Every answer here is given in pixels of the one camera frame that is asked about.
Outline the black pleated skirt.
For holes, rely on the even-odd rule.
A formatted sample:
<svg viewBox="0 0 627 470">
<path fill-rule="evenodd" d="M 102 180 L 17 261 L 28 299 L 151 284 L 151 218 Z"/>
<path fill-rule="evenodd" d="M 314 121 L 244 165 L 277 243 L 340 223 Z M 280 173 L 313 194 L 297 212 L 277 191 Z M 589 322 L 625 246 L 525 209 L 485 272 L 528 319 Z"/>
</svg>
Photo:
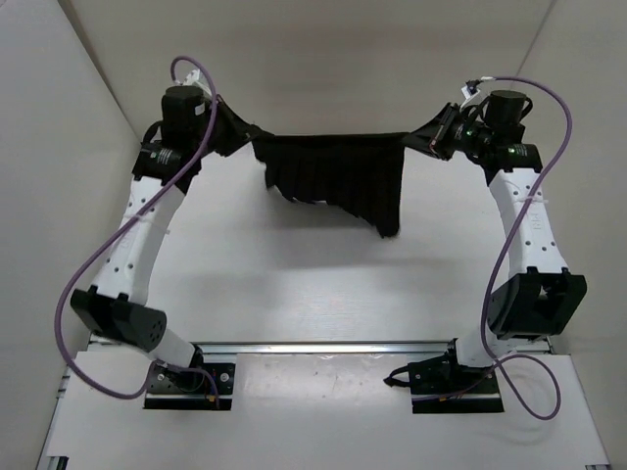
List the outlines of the black pleated skirt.
<svg viewBox="0 0 627 470">
<path fill-rule="evenodd" d="M 407 148 L 428 153 L 432 122 L 414 131 L 275 135 L 252 141 L 265 186 L 292 203 L 324 203 L 364 220 L 383 238 L 400 231 Z"/>
</svg>

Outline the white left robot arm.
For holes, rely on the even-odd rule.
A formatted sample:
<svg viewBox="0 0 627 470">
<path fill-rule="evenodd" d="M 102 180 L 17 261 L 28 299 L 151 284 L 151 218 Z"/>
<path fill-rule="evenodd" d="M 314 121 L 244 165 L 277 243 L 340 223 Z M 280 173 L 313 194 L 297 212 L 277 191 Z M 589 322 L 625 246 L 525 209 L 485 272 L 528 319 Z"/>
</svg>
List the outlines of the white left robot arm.
<svg viewBox="0 0 627 470">
<path fill-rule="evenodd" d="M 194 345 L 168 326 L 166 314 L 147 305 L 159 250 L 201 159 L 229 156 L 257 130 L 197 85 L 177 85 L 162 98 L 162 118 L 146 132 L 135 164 L 122 221 L 130 227 L 108 249 L 87 290 L 73 291 L 72 310 L 94 334 L 171 365 L 184 390 L 204 381 L 205 365 Z"/>
</svg>

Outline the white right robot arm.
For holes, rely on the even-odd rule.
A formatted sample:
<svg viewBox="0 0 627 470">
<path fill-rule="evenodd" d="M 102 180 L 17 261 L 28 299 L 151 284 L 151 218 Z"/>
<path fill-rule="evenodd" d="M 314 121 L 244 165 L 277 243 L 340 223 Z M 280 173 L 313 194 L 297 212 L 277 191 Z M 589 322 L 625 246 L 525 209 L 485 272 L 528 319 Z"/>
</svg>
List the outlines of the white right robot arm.
<svg viewBox="0 0 627 470">
<path fill-rule="evenodd" d="M 538 148 L 523 142 L 523 119 L 532 100 L 513 90 L 486 98 L 476 88 L 451 105 L 432 144 L 450 156 L 461 152 L 485 175 L 506 235 L 490 275 L 476 330 L 452 342 L 452 359 L 439 368 L 440 383 L 461 392 L 474 370 L 487 369 L 525 343 L 559 335 L 587 293 L 584 276 L 571 273 L 552 231 L 541 181 L 549 166 Z"/>
</svg>

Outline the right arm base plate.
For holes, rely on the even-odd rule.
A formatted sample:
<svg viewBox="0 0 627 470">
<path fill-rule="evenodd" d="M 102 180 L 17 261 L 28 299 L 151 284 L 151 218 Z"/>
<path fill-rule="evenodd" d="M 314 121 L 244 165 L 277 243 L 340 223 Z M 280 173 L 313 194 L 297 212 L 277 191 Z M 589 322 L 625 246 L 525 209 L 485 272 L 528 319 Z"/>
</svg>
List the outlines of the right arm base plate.
<svg viewBox="0 0 627 470">
<path fill-rule="evenodd" d="M 394 369 L 383 382 L 410 390 L 413 414 L 505 411 L 494 368 L 460 365 L 453 345 L 439 356 Z"/>
</svg>

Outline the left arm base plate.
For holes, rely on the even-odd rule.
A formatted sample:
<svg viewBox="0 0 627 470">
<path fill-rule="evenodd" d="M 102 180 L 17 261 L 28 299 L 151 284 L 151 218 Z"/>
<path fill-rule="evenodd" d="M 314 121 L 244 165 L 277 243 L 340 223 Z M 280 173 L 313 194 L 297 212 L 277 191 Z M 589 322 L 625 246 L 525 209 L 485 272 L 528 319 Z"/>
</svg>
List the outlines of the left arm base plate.
<svg viewBox="0 0 627 470">
<path fill-rule="evenodd" d="M 148 410 L 229 411 L 236 363 L 205 358 L 201 368 L 212 376 L 217 393 L 203 374 L 175 374 L 162 366 L 156 366 L 149 375 L 143 407 Z"/>
</svg>

